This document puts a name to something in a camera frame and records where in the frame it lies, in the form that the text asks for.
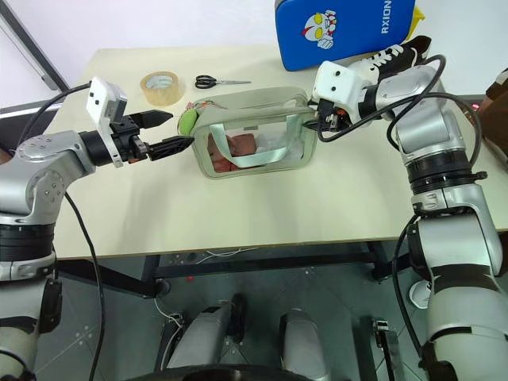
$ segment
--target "green strap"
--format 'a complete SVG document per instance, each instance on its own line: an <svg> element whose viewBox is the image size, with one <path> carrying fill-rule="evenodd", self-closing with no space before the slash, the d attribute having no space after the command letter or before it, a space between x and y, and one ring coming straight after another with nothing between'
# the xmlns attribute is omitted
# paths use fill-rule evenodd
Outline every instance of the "green strap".
<svg viewBox="0 0 508 381"><path fill-rule="evenodd" d="M258 165L265 165L280 161L289 150L289 147L296 138L298 132L298 115L288 115L286 121L286 144L282 148L277 148L272 151L254 153L247 156L233 157L229 150L228 140L225 135L224 124L219 123L210 125L210 132L215 140L217 149L227 160L235 164L239 168L255 167Z"/></svg>

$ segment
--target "white cable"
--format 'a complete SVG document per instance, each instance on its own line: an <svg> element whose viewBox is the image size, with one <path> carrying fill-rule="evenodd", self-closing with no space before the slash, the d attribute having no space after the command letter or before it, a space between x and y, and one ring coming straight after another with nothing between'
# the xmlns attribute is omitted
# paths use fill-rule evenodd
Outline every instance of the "white cable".
<svg viewBox="0 0 508 381"><path fill-rule="evenodd" d="M169 339L169 342L167 343L167 346L166 346L166 349L164 349L164 354L162 355L162 360L160 362L160 370L163 371L164 370L164 363L166 362L166 356L167 356L167 351L169 350L169 348L171 347L171 343L173 342L173 339L175 338L176 334L178 332L180 332L180 330L182 329L182 326L178 327L177 330L175 331L175 333L173 333L173 336L171 336L171 339Z"/></svg>
<svg viewBox="0 0 508 381"><path fill-rule="evenodd" d="M178 328L182 328L182 325L180 323L178 323L178 320L175 319L175 317L173 315L168 315L166 313L164 313L160 308L159 308L159 305L157 304L157 298L154 298L153 299L153 302L156 304L156 308L157 310L159 311L159 313L162 315L162 316L165 316L166 318L168 318L169 320L173 321L177 326Z"/></svg>
<svg viewBox="0 0 508 381"><path fill-rule="evenodd" d="M220 253L206 251L210 255L206 256L205 258L203 258L202 260L196 262L195 264L202 264L206 260L209 260L210 258L214 258L214 257L216 257L216 258L224 258L224 257L227 257L227 256L235 256L236 254L238 254L240 252L248 252L250 250L257 250L257 249L259 249L259 248L239 248L238 250L236 250L234 252L220 252Z"/></svg>

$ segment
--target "gray floor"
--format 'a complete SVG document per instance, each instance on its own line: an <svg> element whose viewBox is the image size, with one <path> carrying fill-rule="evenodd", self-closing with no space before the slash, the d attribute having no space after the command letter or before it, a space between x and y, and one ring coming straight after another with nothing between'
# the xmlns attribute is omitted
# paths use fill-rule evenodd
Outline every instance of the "gray floor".
<svg viewBox="0 0 508 381"><path fill-rule="evenodd" d="M342 245L335 249L351 247ZM284 250L291 255L296 248ZM139 275L142 258L103 263ZM206 306L230 299L237 292L245 293L249 303L245 338L241 344L226 341L222 362L274 367L279 366L279 318L290 308L300 307L317 322L333 380L337 381L370 380L375 371L380 381L388 379L380 349L374 348L373 341L367 343L374 348L374 356L369 358L361 345L368 334L365 317L386 318L398 332L407 380L423 380L425 374L418 368L392 283L372 282L368 278L370 270L370 265L348 264L173 279L171 293L160 300L160 306L167 312L185 310L195 317ZM400 275L403 293L407 294L418 279L411 270L403 271ZM53 333L40 339L37 357L40 381L88 379L98 332L97 291L69 279L64 279L63 284L62 322ZM425 312L410 305L408 309L423 341ZM106 339L95 379L128 379L152 371L164 322L153 300L106 291L106 316Z"/></svg>

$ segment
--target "cartoon character print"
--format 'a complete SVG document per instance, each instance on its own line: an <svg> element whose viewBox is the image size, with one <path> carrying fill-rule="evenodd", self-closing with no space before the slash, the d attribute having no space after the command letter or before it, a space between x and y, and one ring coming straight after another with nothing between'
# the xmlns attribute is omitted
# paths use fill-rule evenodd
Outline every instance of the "cartoon character print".
<svg viewBox="0 0 508 381"><path fill-rule="evenodd" d="M321 49L330 49L333 46L333 33L337 27L335 12L327 10L309 17L302 35L309 41L317 41Z"/></svg>

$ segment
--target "table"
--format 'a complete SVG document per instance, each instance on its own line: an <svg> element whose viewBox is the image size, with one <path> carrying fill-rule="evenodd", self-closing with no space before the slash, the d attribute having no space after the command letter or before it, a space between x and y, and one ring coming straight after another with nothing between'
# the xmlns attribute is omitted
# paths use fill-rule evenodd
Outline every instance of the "table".
<svg viewBox="0 0 508 381"><path fill-rule="evenodd" d="M139 85L154 71L176 73L183 97L160 108L174 114L173 119L141 133L152 143L176 134L188 102L260 87L298 86L309 94L316 68L285 71L272 45L103 49L80 82L97 75L116 83L129 97L125 113L132 114L155 108ZM252 84L198 90L194 77L201 74ZM94 129L86 98L86 92L67 97L48 133ZM461 115L459 120L472 147L472 127ZM412 193L400 155L386 142L386 128L385 121L376 121L331 144L318 142L310 164L298 170L212 180L200 172L189 149L156 162L100 167L72 184L69 193L80 206L99 257L393 239L412 214ZM488 171L481 185L495 226L508 229L508 174L486 149L475 170ZM59 260L89 256L66 203L55 247Z"/></svg>

